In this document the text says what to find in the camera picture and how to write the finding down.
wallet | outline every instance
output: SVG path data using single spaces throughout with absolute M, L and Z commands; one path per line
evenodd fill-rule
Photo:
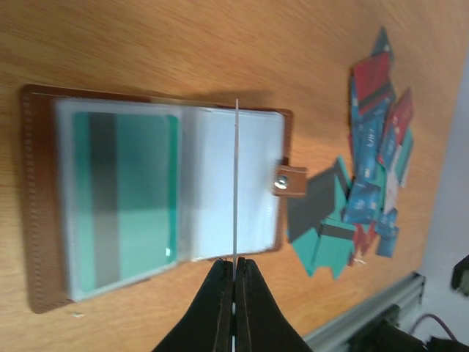
M 232 106 L 29 84 L 20 91 L 29 303 L 47 312 L 178 263 L 232 255 Z M 279 250 L 293 113 L 243 107 L 237 252 Z

